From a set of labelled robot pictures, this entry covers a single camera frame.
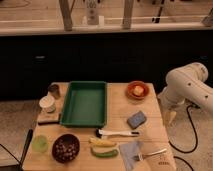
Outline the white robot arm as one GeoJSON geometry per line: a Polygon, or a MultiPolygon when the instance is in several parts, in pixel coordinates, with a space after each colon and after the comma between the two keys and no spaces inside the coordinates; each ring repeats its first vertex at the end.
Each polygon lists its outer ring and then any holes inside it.
{"type": "Polygon", "coordinates": [[[213,114],[213,88],[205,84],[208,70],[199,62],[170,70],[166,86],[158,94],[165,126],[170,125],[177,115],[175,109],[189,100],[205,112],[213,114]]]}

